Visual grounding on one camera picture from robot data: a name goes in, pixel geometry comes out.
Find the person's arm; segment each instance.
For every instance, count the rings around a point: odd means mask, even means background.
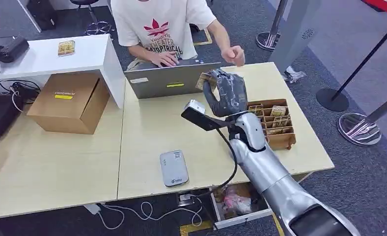
[[[207,29],[214,36],[221,50],[221,56],[226,62],[233,63],[236,66],[243,66],[246,63],[244,50],[238,45],[231,47],[228,33],[218,20],[215,19]]]
[[[136,58],[150,61],[158,67],[162,67],[161,63],[167,66],[176,66],[176,64],[179,64],[175,57],[176,52],[154,53],[146,50],[140,45],[130,46],[128,49],[131,55],[135,56]]]

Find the white t-shirt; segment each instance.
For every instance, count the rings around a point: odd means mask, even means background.
[[[205,0],[111,0],[122,46],[139,44],[149,51],[177,52],[177,58],[197,56],[189,24],[200,30],[216,18]]]

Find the red logo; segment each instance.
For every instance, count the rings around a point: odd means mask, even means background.
[[[169,24],[169,22],[166,22],[162,26],[159,27],[159,23],[157,23],[157,21],[153,18],[153,23],[152,23],[153,28],[145,26],[144,29],[150,33],[150,34],[148,34],[148,36],[151,36],[151,35],[157,36],[158,34],[160,34],[160,33],[164,34],[166,31],[169,30],[166,28],[166,26],[168,24]]]

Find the black bag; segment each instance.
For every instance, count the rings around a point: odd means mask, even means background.
[[[27,9],[42,30],[56,28],[57,14],[49,0],[30,0]]]

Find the yellow floor tape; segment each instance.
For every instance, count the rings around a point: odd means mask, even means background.
[[[211,38],[211,35],[209,34],[209,31],[207,28],[204,29],[204,32],[205,32],[205,35],[207,37],[207,41],[205,42],[198,42],[198,43],[193,43],[194,46],[197,46],[197,45],[207,45],[207,44],[211,44],[212,43],[212,38]]]
[[[193,226],[192,224],[189,225],[182,225],[180,227],[181,236],[188,236],[190,232],[199,231],[199,230],[205,230],[212,228],[211,221],[203,221],[202,224],[198,227]]]
[[[279,236],[285,236],[282,227],[280,226],[279,221],[276,218],[276,215],[272,213],[273,220],[275,221],[277,231],[279,231]]]

